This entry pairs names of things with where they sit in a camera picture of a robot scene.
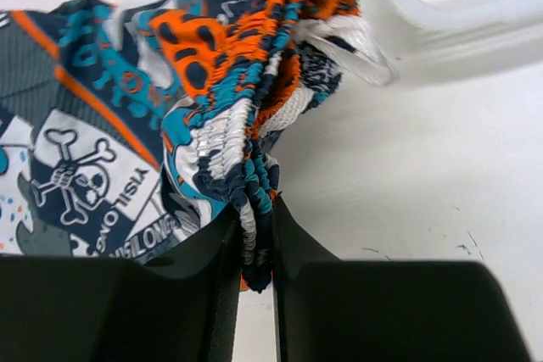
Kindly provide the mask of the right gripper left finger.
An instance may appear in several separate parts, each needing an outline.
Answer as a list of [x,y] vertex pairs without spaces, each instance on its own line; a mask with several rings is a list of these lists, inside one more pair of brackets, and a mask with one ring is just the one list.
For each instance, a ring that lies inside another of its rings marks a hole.
[[240,285],[240,228],[225,208],[145,264],[4,257],[4,361],[228,361]]

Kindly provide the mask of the colourful patterned shorts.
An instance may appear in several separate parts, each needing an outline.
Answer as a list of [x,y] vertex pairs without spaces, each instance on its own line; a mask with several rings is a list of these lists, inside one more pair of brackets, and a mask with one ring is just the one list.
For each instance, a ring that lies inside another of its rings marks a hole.
[[357,0],[71,0],[1,13],[1,253],[146,262],[226,207],[272,279],[283,131],[393,76]]

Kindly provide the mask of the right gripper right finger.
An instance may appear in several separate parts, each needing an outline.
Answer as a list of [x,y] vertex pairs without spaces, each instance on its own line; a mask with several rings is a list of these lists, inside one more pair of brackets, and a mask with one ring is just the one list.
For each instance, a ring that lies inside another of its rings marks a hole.
[[473,261],[342,260],[275,202],[281,361],[527,361],[498,281]]

